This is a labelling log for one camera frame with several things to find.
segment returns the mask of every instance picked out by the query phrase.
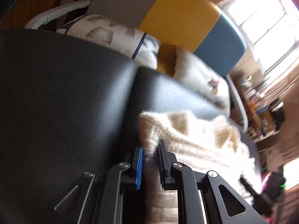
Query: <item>patterned pillow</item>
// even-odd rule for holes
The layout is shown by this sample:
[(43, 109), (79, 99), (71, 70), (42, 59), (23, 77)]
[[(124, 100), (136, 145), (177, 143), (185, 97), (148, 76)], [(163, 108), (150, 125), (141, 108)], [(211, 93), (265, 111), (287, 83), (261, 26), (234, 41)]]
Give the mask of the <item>patterned pillow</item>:
[(177, 47), (173, 78), (200, 97), (213, 103), (229, 117), (231, 101), (226, 80), (196, 55)]
[(157, 69), (160, 42), (155, 37), (102, 15), (83, 15), (56, 32), (97, 43), (132, 58), (138, 66)]

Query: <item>bright window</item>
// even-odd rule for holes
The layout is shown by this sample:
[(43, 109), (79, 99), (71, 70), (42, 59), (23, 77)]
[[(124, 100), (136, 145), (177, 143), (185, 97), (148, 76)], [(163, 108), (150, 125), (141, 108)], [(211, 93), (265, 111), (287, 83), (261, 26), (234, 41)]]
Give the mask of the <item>bright window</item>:
[(286, 187), (288, 190), (299, 184), (299, 158), (287, 163), (283, 167), (283, 175), (286, 178)]
[(228, 13), (247, 35), (265, 71), (298, 41), (298, 19), (286, 13), (281, 0), (236, 0)]

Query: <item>black clamp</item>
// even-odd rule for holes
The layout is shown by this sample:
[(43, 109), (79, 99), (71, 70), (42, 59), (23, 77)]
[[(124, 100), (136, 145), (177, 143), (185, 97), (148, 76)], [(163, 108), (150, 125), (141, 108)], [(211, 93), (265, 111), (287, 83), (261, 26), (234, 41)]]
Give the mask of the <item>black clamp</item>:
[[(167, 152), (160, 140), (159, 170), (162, 188), (178, 191), (178, 223), (266, 224), (266, 221), (217, 172), (193, 171)], [(200, 190), (205, 212), (201, 207)]]
[(104, 188), (95, 184), (96, 175), (86, 171), (47, 208), (39, 223), (120, 224), (123, 192), (138, 190), (141, 183), (143, 148), (137, 147), (132, 164), (121, 162), (107, 173)]

